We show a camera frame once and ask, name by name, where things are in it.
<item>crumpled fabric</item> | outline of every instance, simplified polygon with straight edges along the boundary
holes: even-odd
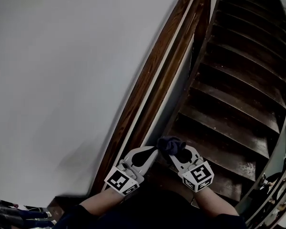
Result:
[[[176,155],[184,150],[186,142],[181,141],[175,136],[163,136],[157,141],[157,148],[168,155]]]

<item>dark shirt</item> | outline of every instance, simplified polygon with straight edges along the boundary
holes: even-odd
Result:
[[[66,212],[54,229],[246,229],[240,216],[207,217],[182,196],[171,191],[140,194],[121,203],[102,217],[78,205]]]

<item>wooden floor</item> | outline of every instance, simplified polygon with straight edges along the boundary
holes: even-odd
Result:
[[[212,190],[236,205],[269,161],[286,116],[286,16],[279,0],[219,0],[214,14],[164,135],[195,147],[215,173]],[[159,172],[165,180],[153,178]],[[160,157],[149,177],[192,202],[176,172]]]

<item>bare arm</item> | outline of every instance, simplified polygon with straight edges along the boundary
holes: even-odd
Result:
[[[86,199],[82,205],[90,214],[101,216],[123,201],[124,197],[111,187]]]
[[[195,200],[200,209],[208,216],[216,217],[220,214],[238,216],[235,208],[206,187],[195,194]]]

